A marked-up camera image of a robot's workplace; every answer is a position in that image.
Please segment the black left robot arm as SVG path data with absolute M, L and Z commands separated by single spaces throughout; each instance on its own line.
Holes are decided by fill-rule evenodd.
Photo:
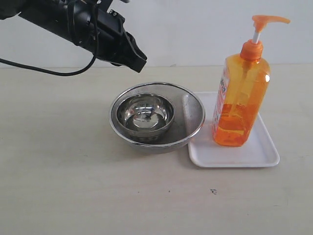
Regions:
M 141 72 L 147 56 L 123 26 L 125 19 L 109 10 L 110 0 L 2 0 L 0 18 L 19 16 L 93 54 L 83 69 L 56 72 L 5 59 L 1 63 L 56 76 L 74 76 L 88 70 L 95 60 Z

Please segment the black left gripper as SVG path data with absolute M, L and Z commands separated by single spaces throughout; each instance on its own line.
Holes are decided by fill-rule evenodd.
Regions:
M 29 0 L 19 17 L 47 31 L 94 52 L 97 59 L 117 62 L 141 72 L 147 56 L 137 46 L 135 38 L 124 30 L 125 19 L 109 10 L 110 0 L 98 4 L 95 0 Z

